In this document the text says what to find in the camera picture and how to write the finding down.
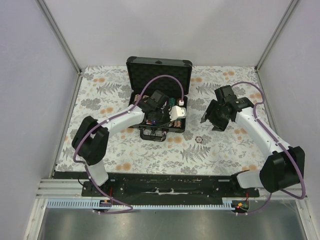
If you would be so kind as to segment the black poker set case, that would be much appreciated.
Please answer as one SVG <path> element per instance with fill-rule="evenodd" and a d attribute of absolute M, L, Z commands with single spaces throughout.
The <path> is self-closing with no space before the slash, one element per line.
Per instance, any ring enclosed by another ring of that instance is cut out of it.
<path fill-rule="evenodd" d="M 151 97 L 151 95 L 159 90 L 166 96 L 168 100 L 164 103 L 164 107 L 169 105 L 169 98 L 183 100 L 184 107 L 187 108 L 189 88 L 191 82 L 191 73 L 193 63 L 189 60 L 166 59 L 152 57 L 130 56 L 126 60 L 127 73 L 130 81 L 132 93 L 130 95 L 129 104 L 134 104 L 134 97 L 140 94 L 150 80 L 161 76 L 148 85 L 142 95 L 143 99 Z M 173 126 L 174 121 L 163 126 L 155 126 L 144 121 L 135 124 L 132 127 L 140 131 L 140 138 L 146 141 L 163 142 L 166 140 L 167 133 L 181 134 L 186 129 L 186 119 L 181 119 L 182 125 L 177 128 Z"/>

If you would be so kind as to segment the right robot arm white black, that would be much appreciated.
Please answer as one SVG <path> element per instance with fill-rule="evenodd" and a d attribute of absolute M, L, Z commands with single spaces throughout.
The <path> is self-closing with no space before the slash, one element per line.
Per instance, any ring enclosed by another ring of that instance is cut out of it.
<path fill-rule="evenodd" d="M 260 170 L 243 170 L 235 173 L 229 191 L 242 196 L 249 188 L 263 188 L 269 193 L 285 192 L 286 188 L 304 184 L 305 152 L 300 146 L 292 147 L 281 139 L 258 116 L 257 106 L 247 97 L 238 98 L 230 85 L 217 88 L 216 98 L 207 107 L 201 122 L 209 121 L 214 131 L 223 132 L 229 122 L 243 128 L 260 149 L 265 162 Z"/>

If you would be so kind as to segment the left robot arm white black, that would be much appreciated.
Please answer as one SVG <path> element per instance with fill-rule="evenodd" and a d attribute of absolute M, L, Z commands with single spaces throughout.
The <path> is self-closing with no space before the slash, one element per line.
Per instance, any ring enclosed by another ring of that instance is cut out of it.
<path fill-rule="evenodd" d="M 151 97 L 139 98 L 125 110 L 101 122 L 91 116 L 83 119 L 72 141 L 75 149 L 73 160 L 77 162 L 77 156 L 84 159 L 88 176 L 94 182 L 92 189 L 97 195 L 103 197 L 110 192 L 109 175 L 103 163 L 109 138 L 145 121 L 154 121 L 161 127 L 176 120 L 180 108 L 170 106 L 167 101 L 168 98 L 157 90 Z"/>

